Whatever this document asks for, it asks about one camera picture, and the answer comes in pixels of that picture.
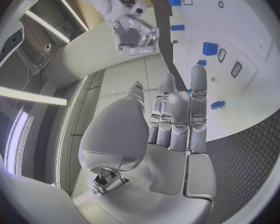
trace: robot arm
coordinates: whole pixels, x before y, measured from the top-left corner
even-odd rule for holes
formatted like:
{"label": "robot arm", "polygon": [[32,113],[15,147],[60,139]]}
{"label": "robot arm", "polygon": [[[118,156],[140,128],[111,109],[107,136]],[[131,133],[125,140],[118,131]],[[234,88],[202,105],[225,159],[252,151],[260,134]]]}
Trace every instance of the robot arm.
{"label": "robot arm", "polygon": [[113,29],[116,49],[121,54],[141,55],[156,51],[159,29],[139,19],[146,11],[143,1],[82,0],[93,4]]}

